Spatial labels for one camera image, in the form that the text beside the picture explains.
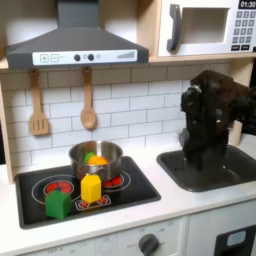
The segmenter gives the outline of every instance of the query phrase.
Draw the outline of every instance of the microwave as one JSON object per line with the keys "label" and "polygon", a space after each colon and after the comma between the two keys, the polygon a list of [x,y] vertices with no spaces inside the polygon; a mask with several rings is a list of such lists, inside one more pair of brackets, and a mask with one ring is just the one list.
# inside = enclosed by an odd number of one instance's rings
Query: microwave
{"label": "microwave", "polygon": [[162,0],[158,56],[256,52],[256,0]]}

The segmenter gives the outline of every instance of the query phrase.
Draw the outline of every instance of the sink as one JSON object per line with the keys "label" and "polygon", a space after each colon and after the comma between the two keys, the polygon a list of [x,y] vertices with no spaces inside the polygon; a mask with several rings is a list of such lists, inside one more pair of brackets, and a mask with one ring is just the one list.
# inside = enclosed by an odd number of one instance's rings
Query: sink
{"label": "sink", "polygon": [[208,160],[198,171],[185,160],[183,151],[167,152],[157,157],[158,164],[181,188],[193,192],[256,181],[256,160],[236,147],[227,146],[222,162],[213,158]]}

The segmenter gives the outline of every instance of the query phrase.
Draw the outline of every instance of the orange toy fruit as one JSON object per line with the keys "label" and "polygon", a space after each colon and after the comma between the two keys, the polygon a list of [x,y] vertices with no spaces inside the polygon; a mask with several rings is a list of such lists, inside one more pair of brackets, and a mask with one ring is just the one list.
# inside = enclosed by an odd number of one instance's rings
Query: orange toy fruit
{"label": "orange toy fruit", "polygon": [[92,156],[88,164],[102,165],[102,164],[108,164],[108,161],[103,156]]}

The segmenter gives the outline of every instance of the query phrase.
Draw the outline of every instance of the range hood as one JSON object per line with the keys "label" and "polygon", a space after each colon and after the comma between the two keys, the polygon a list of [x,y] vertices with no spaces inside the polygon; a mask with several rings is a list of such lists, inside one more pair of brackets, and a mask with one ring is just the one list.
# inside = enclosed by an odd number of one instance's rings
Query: range hood
{"label": "range hood", "polygon": [[148,49],[99,28],[99,0],[58,0],[58,29],[7,47],[10,69],[147,63]]}

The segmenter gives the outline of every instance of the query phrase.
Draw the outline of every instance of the cabinet door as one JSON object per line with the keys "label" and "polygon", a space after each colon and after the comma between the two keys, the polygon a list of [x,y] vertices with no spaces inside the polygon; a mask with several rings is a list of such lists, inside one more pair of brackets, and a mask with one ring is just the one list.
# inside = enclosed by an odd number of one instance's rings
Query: cabinet door
{"label": "cabinet door", "polygon": [[[213,256],[218,235],[255,224],[255,200],[192,215],[185,255]],[[255,243],[251,255],[256,255]]]}
{"label": "cabinet door", "polygon": [[[162,0],[158,56],[230,52],[237,8],[238,0]],[[176,50],[167,50],[168,40]]]}

